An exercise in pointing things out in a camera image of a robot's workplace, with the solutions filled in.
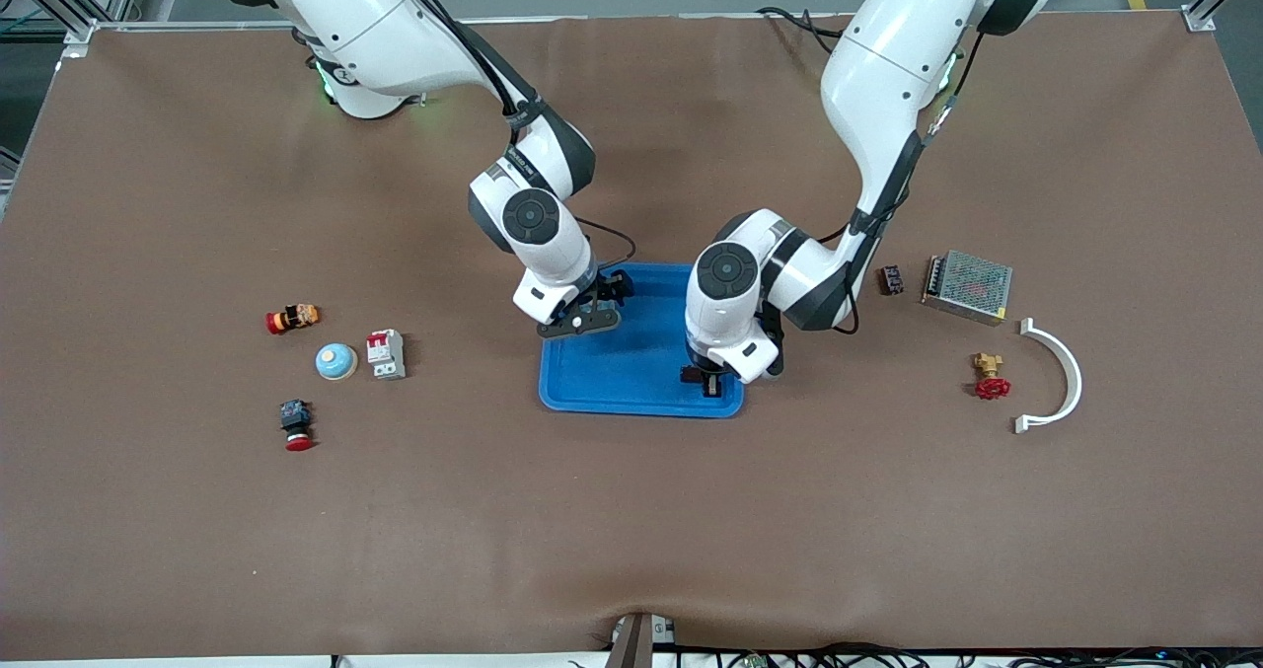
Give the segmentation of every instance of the blue tray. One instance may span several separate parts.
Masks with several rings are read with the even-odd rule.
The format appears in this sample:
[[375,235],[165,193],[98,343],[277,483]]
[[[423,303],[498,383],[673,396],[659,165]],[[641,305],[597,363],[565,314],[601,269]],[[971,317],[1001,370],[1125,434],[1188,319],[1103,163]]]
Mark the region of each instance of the blue tray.
[[635,295],[623,323],[605,333],[544,342],[539,398],[557,412],[637,413],[644,417],[726,419],[745,399],[745,385],[724,380],[722,397],[679,380],[685,352],[685,292],[690,264],[623,264]]

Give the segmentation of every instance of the white pipe clamp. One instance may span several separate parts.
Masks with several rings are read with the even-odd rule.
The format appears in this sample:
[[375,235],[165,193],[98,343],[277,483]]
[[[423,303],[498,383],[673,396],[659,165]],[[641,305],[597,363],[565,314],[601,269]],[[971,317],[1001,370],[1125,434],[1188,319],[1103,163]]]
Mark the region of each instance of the white pipe clamp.
[[1065,417],[1070,415],[1070,412],[1075,410],[1075,407],[1079,407],[1079,398],[1084,394],[1082,371],[1079,370],[1079,362],[1063,341],[1034,327],[1034,318],[1024,318],[1022,321],[1021,335],[1041,341],[1045,347],[1052,350],[1052,354],[1057,356],[1061,369],[1066,374],[1066,399],[1061,403],[1061,408],[1050,417],[1036,417],[1033,413],[1023,413],[1013,423],[1013,433],[1017,434],[1026,433],[1031,427],[1042,427],[1051,424],[1051,422],[1065,419]]

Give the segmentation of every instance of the blue button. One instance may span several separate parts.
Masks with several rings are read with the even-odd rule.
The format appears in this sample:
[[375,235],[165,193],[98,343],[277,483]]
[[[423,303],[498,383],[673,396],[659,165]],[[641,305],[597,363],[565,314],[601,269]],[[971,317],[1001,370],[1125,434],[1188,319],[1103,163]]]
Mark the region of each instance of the blue button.
[[316,373],[320,373],[320,376],[325,376],[326,380],[345,380],[355,373],[359,362],[355,350],[338,341],[331,341],[316,354]]

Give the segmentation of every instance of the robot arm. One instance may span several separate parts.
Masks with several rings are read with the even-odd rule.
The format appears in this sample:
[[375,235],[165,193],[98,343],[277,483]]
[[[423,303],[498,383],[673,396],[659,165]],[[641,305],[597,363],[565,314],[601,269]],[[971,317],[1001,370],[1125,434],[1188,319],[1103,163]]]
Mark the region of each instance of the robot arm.
[[685,322],[696,366],[745,384],[765,375],[781,354],[764,330],[767,308],[803,331],[845,321],[925,148],[917,114],[938,91],[966,25],[1010,34],[1047,1],[864,1],[821,78],[829,122],[860,169],[850,222],[835,250],[770,210],[726,224],[690,278]]
[[602,284],[596,260],[563,205],[591,182],[595,152],[474,29],[452,20],[437,0],[230,1],[269,4],[292,20],[330,98],[356,119],[380,119],[412,97],[460,83],[495,92],[513,138],[470,183],[470,215],[524,264],[513,299],[542,335],[568,317],[582,294],[596,298]]

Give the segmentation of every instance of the brown table mat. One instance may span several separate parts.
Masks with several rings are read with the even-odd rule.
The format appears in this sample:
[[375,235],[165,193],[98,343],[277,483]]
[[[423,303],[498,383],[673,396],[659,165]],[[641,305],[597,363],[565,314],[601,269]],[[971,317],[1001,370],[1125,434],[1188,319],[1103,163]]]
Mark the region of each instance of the brown table mat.
[[[853,208],[811,34],[481,30],[592,139],[573,211],[642,259]],[[1014,325],[870,285],[861,335],[791,332],[727,422],[546,410],[519,264],[465,212],[494,98],[355,122],[302,61],[285,33],[104,33],[57,76],[0,226],[0,657],[581,649],[632,610],[735,647],[1263,643],[1263,163],[1177,13],[985,39],[926,152],[875,264],[913,289],[949,249],[1010,264]],[[325,321],[268,336],[297,301]],[[1063,386],[1027,316],[1086,390],[1018,437]],[[407,381],[317,379],[379,327]],[[1012,397],[965,393],[980,350]]]

